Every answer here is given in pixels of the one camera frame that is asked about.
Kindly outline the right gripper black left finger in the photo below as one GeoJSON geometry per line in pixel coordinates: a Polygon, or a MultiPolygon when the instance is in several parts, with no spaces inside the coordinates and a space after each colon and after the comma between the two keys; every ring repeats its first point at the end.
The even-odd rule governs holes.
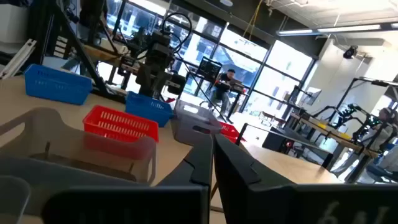
{"type": "Polygon", "coordinates": [[[213,140],[194,144],[154,187],[74,188],[50,197],[44,223],[208,223],[213,140]]]}

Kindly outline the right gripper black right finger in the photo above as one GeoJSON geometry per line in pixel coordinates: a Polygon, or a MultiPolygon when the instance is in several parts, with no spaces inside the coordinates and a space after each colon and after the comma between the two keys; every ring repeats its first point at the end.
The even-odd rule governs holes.
{"type": "Polygon", "coordinates": [[[227,223],[397,223],[394,184],[295,184],[223,135],[214,140],[227,223]]]}

